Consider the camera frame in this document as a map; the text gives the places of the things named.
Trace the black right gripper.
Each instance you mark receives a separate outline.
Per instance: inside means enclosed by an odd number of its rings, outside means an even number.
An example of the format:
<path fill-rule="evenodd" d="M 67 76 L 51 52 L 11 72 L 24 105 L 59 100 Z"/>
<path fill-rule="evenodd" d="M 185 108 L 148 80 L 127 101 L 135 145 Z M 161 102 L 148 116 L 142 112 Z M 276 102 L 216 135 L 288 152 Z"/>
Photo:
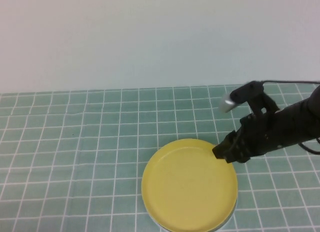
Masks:
<path fill-rule="evenodd" d="M 230 132 L 212 152 L 227 163 L 245 163 L 285 146 L 285 116 L 282 111 L 265 113 L 261 117 L 249 114 L 240 120 L 240 129 Z"/>

